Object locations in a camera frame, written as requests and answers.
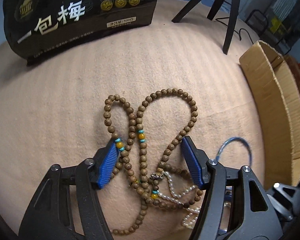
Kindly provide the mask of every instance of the cardboard box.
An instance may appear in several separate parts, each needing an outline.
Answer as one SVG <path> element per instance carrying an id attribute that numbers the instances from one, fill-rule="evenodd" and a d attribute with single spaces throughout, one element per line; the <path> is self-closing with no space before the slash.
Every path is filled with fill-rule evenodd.
<path id="1" fill-rule="evenodd" d="M 258 109 L 265 148 L 264 188 L 300 179 L 300 94 L 282 55 L 263 41 L 239 59 Z"/>

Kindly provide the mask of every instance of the gold medal emblem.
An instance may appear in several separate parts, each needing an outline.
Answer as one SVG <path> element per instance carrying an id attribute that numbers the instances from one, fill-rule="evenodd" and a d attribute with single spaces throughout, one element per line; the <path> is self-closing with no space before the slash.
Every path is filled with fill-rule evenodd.
<path id="1" fill-rule="evenodd" d="M 101 3 L 100 7 L 101 7 L 101 10 L 103 10 L 103 11 L 110 11 L 112 8 L 112 5 L 113 5 L 113 3 L 111 0 L 104 0 Z"/>
<path id="2" fill-rule="evenodd" d="M 114 4 L 117 8 L 123 8 L 126 6 L 127 0 L 115 0 Z"/>
<path id="3" fill-rule="evenodd" d="M 140 3 L 140 0 L 129 0 L 129 4 L 131 5 L 131 6 L 136 6 L 136 5 L 138 5 Z"/>

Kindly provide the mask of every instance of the black packaging bag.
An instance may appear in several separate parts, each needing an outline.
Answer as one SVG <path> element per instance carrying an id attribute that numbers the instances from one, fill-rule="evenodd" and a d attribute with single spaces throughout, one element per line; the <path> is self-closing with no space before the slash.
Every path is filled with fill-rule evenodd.
<path id="1" fill-rule="evenodd" d="M 11 49 L 39 62 L 76 44 L 151 24 L 157 0 L 3 0 Z"/>

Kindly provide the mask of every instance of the beige blanket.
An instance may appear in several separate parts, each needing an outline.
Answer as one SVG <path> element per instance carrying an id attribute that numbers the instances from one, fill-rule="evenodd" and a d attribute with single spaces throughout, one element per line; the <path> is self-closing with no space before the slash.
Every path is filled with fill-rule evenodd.
<path id="1" fill-rule="evenodd" d="M 152 24 L 69 49 L 35 68 L 0 46 L 0 213 L 17 233 L 39 182 L 54 163 L 77 165 L 104 147 L 110 138 L 103 124 L 104 100 L 124 96 L 136 109 L 156 90 L 182 88 L 198 106 L 198 121 L 189 135 L 198 148 L 214 157 L 231 136 L 243 136 L 252 147 L 253 170 L 264 178 L 264 151 L 258 113 L 239 67 L 239 57 L 251 46 L 234 34 L 229 54 L 222 53 L 226 26 L 206 19 L 208 7 L 197 5 L 181 23 L 171 19 L 186 4 L 158 0 Z M 254 41 L 256 34 L 244 26 Z M 156 170 L 163 150 L 188 123 L 190 110 L 181 99 L 163 98 L 144 115 L 148 139 L 148 171 Z M 127 138 L 128 118 L 114 107 L 112 121 Z M 138 149 L 131 151 L 138 172 Z M 185 166 L 180 149 L 171 164 Z M 239 143 L 224 151 L 221 163 L 240 168 L 248 163 Z M 127 188 L 121 172 L 98 192 L 110 229 L 125 229 L 139 212 L 139 196 Z M 166 183 L 160 184 L 167 192 Z M 177 183 L 177 191 L 186 185 Z M 152 240 L 180 230 L 184 211 L 148 209 L 140 229 L 125 239 Z M 76 230 L 82 233 L 77 212 Z"/>

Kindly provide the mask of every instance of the black cable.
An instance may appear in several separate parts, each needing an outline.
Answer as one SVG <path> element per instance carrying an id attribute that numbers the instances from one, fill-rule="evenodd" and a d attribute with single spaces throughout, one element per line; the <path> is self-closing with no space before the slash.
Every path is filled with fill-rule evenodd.
<path id="1" fill-rule="evenodd" d="M 226 23 L 220 21 L 220 20 L 223 20 L 223 19 L 229 19 L 229 17 L 216 18 L 215 20 L 216 20 L 217 22 L 220 22 L 220 23 L 222 23 L 223 25 L 225 25 L 225 26 L 228 27 L 228 25 L 227 25 Z M 247 34 L 248 34 L 248 36 L 249 36 L 249 38 L 250 38 L 251 43 L 254 44 L 254 42 L 253 42 L 253 40 L 252 40 L 252 38 L 251 38 L 251 36 L 250 36 L 250 33 L 249 33 L 245 28 L 241 28 L 241 29 L 239 30 L 239 32 L 236 31 L 236 30 L 234 30 L 234 32 L 237 33 L 237 34 L 239 35 L 239 41 L 242 40 L 242 37 L 241 37 L 241 31 L 242 31 L 242 30 L 244 30 L 244 31 L 247 32 Z"/>

